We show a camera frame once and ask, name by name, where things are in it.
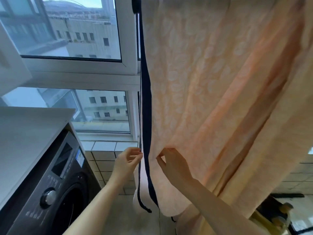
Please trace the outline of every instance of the curtain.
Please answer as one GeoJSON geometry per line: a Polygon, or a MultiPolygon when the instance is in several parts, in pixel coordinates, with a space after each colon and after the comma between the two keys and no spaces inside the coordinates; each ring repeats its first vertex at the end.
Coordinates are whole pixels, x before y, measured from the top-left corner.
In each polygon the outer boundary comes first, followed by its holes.
{"type": "Polygon", "coordinates": [[[312,9],[312,0],[142,0],[145,163],[161,212],[180,214],[178,234],[212,230],[162,173],[164,147],[246,217],[311,148],[312,9]]]}

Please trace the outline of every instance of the washing machine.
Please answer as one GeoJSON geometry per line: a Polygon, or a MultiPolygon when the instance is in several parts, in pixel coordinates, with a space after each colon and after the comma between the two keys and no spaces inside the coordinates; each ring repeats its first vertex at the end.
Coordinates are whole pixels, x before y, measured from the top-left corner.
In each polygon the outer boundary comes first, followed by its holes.
{"type": "Polygon", "coordinates": [[[62,131],[0,211],[0,234],[61,235],[99,191],[76,138],[62,131]]]}

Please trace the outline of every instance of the tile wall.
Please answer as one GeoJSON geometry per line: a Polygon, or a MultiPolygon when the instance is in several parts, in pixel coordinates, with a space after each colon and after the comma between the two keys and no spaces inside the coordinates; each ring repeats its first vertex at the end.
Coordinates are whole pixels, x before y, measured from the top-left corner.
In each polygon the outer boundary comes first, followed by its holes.
{"type": "MultiPolygon", "coordinates": [[[[86,159],[101,187],[106,185],[112,174],[115,158],[126,148],[138,146],[138,142],[81,141],[81,143],[86,151],[86,159]]],[[[119,194],[133,195],[135,190],[132,175],[119,194]]]]}
{"type": "Polygon", "coordinates": [[[273,192],[313,195],[313,155],[308,154],[273,192]]]}

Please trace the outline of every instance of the washing machine door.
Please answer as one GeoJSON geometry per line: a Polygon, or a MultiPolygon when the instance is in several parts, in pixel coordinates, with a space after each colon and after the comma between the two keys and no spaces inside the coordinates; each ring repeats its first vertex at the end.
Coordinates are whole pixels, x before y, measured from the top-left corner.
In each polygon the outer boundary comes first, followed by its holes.
{"type": "Polygon", "coordinates": [[[51,225],[51,235],[62,235],[87,206],[84,190],[84,186],[76,183],[63,194],[51,225]]]}

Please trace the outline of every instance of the label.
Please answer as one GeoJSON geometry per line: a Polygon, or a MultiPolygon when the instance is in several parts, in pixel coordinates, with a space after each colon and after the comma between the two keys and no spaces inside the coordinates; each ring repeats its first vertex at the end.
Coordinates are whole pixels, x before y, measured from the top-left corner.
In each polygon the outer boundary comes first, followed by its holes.
{"type": "Polygon", "coordinates": [[[76,154],[76,161],[78,162],[79,166],[82,168],[85,158],[83,156],[83,154],[81,153],[80,149],[78,149],[78,152],[76,154]]]}

